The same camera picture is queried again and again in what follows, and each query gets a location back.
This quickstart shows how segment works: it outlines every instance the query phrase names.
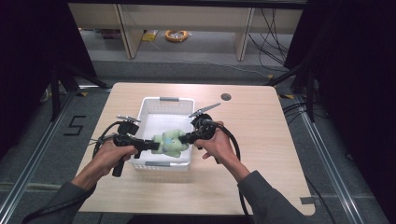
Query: gray floor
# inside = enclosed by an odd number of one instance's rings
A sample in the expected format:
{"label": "gray floor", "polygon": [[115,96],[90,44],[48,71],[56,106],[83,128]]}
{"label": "gray floor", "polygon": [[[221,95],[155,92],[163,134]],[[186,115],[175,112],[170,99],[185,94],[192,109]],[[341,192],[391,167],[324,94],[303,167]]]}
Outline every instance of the gray floor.
{"label": "gray floor", "polygon": [[[270,75],[277,77],[282,74],[261,66],[259,52],[251,41],[247,45],[245,60],[238,62],[234,54],[233,34],[228,33],[191,32],[185,42],[176,44],[164,40],[163,32],[160,31],[154,43],[143,42],[141,44],[133,60],[126,59],[121,40],[104,40],[92,31],[83,31],[81,34],[99,78],[109,84],[118,81],[139,81],[262,85],[268,81]],[[260,35],[255,34],[253,38],[262,43]],[[279,41],[285,47],[289,45],[291,39],[291,35],[279,36]],[[271,47],[266,47],[266,49],[281,58],[278,50]],[[285,70],[279,67],[279,63],[268,57],[262,56],[262,63],[272,69]],[[277,85],[278,93],[290,93],[291,82],[292,78]],[[94,91],[89,92],[85,97],[76,96],[73,99],[8,223],[20,223],[24,216],[43,206],[64,181],[73,178],[84,150],[91,142],[93,129],[108,95],[107,91]],[[280,103],[285,107],[295,104],[295,101],[280,99]],[[286,118],[290,123],[290,133],[304,173],[324,198],[335,222],[349,223],[302,117],[299,114],[293,114],[296,111],[290,111]],[[44,102],[33,115],[20,144],[12,148],[1,160],[0,197],[2,200],[7,197],[12,184],[18,180],[24,165],[29,161],[30,155],[50,124],[50,113],[51,102]],[[388,223],[359,170],[353,161],[345,156],[347,151],[332,126],[331,119],[327,117],[325,109],[320,104],[315,105],[315,114],[316,125],[323,141],[361,211],[365,223]],[[74,116],[86,116],[85,119],[78,120],[79,124],[84,126],[81,134],[65,136],[64,133],[76,131],[68,127]],[[312,188],[311,193],[314,198],[318,198]],[[318,203],[316,208],[317,212],[310,217],[313,223],[332,223],[323,204]],[[131,214],[78,213],[75,223],[126,223],[131,217]]]}

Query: light green object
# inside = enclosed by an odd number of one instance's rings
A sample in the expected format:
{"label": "light green object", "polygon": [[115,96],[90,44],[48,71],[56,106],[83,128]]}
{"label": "light green object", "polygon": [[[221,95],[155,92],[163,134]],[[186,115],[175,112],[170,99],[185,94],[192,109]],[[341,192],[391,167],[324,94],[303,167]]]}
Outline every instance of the light green object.
{"label": "light green object", "polygon": [[180,129],[175,129],[163,133],[163,135],[154,135],[152,140],[160,143],[158,150],[151,150],[152,154],[165,154],[166,156],[179,158],[181,151],[189,148],[189,144],[182,144],[178,138],[185,135]]}

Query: white plastic basket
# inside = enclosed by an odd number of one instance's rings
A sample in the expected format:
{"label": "white plastic basket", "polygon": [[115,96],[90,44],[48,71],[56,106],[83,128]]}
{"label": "white plastic basket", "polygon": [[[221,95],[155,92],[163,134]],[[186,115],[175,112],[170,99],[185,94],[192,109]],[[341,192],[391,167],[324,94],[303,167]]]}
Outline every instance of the white plastic basket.
{"label": "white plastic basket", "polygon": [[[138,119],[141,120],[135,137],[151,139],[152,136],[174,129],[185,133],[193,131],[192,118],[194,100],[175,97],[146,97],[140,107]],[[191,146],[181,152],[179,158],[142,151],[139,159],[131,158],[130,163],[136,170],[188,171],[191,163]]]}

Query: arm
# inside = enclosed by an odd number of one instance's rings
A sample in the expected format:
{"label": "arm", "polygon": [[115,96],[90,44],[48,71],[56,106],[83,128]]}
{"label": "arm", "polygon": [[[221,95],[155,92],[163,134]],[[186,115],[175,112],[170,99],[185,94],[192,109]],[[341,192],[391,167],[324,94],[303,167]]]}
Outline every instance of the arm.
{"label": "arm", "polygon": [[229,137],[217,129],[210,140],[198,139],[194,143],[197,147],[203,147],[207,152],[203,159],[211,156],[218,159],[225,168],[233,175],[238,188],[250,204],[254,221],[259,223],[309,223],[308,219],[301,214],[291,203],[259,174],[250,172],[248,168],[238,160],[233,153]]}
{"label": "arm", "polygon": [[[108,175],[120,158],[125,161],[131,159],[131,155],[137,150],[132,147],[116,147],[112,140],[105,141],[96,156],[82,169],[82,171],[70,182],[61,186],[58,192],[52,197],[46,208],[59,204],[69,203],[85,194],[91,195],[98,180]],[[74,216],[84,201],[80,201],[65,209],[35,217],[31,221],[24,223],[72,223]]]}

